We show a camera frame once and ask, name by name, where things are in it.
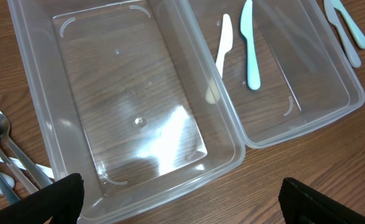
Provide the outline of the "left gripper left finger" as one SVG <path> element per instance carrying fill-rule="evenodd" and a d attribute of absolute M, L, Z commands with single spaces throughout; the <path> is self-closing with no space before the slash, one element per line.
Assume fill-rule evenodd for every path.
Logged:
<path fill-rule="evenodd" d="M 73 173 L 0 210 L 0 224 L 76 224 L 84 197 L 84 180 L 80 174 Z"/>

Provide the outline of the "white plastic knife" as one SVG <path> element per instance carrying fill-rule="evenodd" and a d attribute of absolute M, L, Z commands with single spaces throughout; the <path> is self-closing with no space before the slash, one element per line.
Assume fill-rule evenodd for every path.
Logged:
<path fill-rule="evenodd" d="M 223 67 L 224 67 L 224 58 L 225 55 L 232 49 L 233 46 L 233 27 L 231 23 L 231 18 L 228 14 L 223 14 L 223 21 L 221 27 L 221 36 L 219 40 L 218 53 L 215 61 L 216 68 L 221 78 L 223 78 Z M 217 90 L 212 91 L 212 88 L 215 88 L 215 81 L 213 79 L 210 80 L 210 86 L 206 91 L 206 101 L 213 105 L 219 99 L 219 92 Z"/>

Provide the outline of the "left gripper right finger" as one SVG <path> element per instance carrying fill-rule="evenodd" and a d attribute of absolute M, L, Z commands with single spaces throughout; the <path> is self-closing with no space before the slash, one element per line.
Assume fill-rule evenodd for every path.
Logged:
<path fill-rule="evenodd" d="M 286 224 L 365 224 L 365 216 L 292 177 L 283 180 L 278 200 Z"/>

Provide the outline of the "grey-white plastic knife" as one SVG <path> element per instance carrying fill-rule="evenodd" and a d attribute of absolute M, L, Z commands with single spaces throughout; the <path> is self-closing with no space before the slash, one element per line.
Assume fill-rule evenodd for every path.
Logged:
<path fill-rule="evenodd" d="M 334 5 L 332 4 L 332 0 L 324 0 L 323 5 L 326 12 L 326 17 L 328 21 L 335 26 L 337 33 L 341 39 L 341 43 L 344 48 L 344 52 L 346 54 L 347 59 L 349 60 L 350 64 L 354 68 L 359 68 L 361 66 L 361 60 L 359 58 L 358 53 L 354 49 L 351 41 L 349 40 L 346 32 L 338 19 L 336 10 Z"/>

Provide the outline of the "pale blue plastic knife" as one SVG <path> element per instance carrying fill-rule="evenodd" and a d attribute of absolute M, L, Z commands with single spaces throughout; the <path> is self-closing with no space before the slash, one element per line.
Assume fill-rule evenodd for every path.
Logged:
<path fill-rule="evenodd" d="M 257 64 L 253 30 L 253 1 L 246 0 L 241 13 L 240 30 L 246 39 L 247 47 L 247 85 L 252 90 L 261 87 L 261 78 Z"/>

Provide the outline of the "teal plastic knife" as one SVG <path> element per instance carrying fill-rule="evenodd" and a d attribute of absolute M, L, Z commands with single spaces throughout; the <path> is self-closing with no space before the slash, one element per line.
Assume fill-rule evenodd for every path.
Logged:
<path fill-rule="evenodd" d="M 353 18 L 350 16 L 346 8 L 343 6 L 343 3 L 340 0 L 332 0 L 332 5 L 335 9 L 337 9 L 345 20 L 348 29 L 350 30 L 354 40 L 357 43 L 357 46 L 360 49 L 365 49 L 365 35 L 358 27 L 358 25 L 354 22 Z"/>

